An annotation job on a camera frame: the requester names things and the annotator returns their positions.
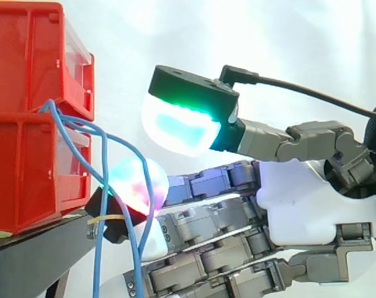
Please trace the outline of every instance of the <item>red drawer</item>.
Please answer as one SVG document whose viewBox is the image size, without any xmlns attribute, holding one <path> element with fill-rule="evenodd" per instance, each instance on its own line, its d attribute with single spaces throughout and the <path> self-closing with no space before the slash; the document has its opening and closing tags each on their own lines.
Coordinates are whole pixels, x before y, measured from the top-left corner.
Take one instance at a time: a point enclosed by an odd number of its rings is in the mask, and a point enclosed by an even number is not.
<svg viewBox="0 0 376 298">
<path fill-rule="evenodd" d="M 48 99 L 93 120 L 94 57 L 60 4 L 0 2 L 0 112 L 37 111 Z"/>
<path fill-rule="evenodd" d="M 90 136 L 68 133 L 90 162 Z M 90 183 L 50 114 L 0 114 L 0 231 L 16 234 L 82 207 Z"/>
</svg>

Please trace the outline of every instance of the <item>green led light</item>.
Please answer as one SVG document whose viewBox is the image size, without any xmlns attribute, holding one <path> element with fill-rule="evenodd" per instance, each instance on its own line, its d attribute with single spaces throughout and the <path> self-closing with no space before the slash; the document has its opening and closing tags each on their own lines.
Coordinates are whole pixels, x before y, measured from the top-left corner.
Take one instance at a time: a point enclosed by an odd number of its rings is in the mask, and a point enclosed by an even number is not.
<svg viewBox="0 0 376 298">
<path fill-rule="evenodd" d="M 168 104 L 148 95 L 142 109 L 147 134 L 160 146 L 188 156 L 208 150 L 221 124 L 205 113 Z"/>
</svg>

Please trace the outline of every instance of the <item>cable connector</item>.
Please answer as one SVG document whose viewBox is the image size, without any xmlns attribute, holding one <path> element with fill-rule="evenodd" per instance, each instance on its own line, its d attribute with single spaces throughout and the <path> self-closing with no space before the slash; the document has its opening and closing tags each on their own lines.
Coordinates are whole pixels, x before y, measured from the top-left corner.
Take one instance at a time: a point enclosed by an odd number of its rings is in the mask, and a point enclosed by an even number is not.
<svg viewBox="0 0 376 298">
<path fill-rule="evenodd" d="M 231 88 L 235 83 L 241 84 L 257 84 L 259 74 L 251 71 L 237 68 L 230 65 L 224 65 L 220 75 L 220 81 L 224 84 L 229 84 Z"/>
</svg>

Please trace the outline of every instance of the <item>grey metal bracket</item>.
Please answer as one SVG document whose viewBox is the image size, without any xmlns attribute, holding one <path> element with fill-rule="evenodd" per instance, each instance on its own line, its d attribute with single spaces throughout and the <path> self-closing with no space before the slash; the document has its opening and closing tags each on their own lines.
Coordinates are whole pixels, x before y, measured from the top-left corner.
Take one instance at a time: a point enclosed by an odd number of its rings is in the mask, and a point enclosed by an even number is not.
<svg viewBox="0 0 376 298">
<path fill-rule="evenodd" d="M 333 243 L 310 246 L 311 250 L 293 256 L 289 264 L 303 264 L 307 272 L 295 280 L 300 282 L 348 282 L 347 254 L 353 251 L 372 251 L 370 224 L 338 225 Z"/>
</svg>

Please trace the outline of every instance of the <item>white plastic part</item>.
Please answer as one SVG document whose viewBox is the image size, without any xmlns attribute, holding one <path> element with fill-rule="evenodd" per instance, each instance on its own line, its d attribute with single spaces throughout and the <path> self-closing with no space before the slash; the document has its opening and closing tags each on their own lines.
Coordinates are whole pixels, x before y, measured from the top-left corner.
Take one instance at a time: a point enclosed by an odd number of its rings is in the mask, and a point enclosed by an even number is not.
<svg viewBox="0 0 376 298">
<path fill-rule="evenodd" d="M 376 238 L 376 196 L 350 199 L 324 178 L 324 162 L 260 162 L 257 203 L 268 212 L 276 245 L 322 245 L 336 236 L 337 224 L 370 222 Z"/>
<path fill-rule="evenodd" d="M 134 227 L 134 232 L 137 238 L 137 244 L 140 243 L 141 237 L 143 236 L 144 227 L 146 221 L 136 225 Z M 168 254 L 168 244 L 164 239 L 161 224 L 156 218 L 153 219 L 150 234 L 146 241 L 146 245 L 143 252 L 142 261 L 150 262 L 156 259 L 162 258 Z"/>
</svg>

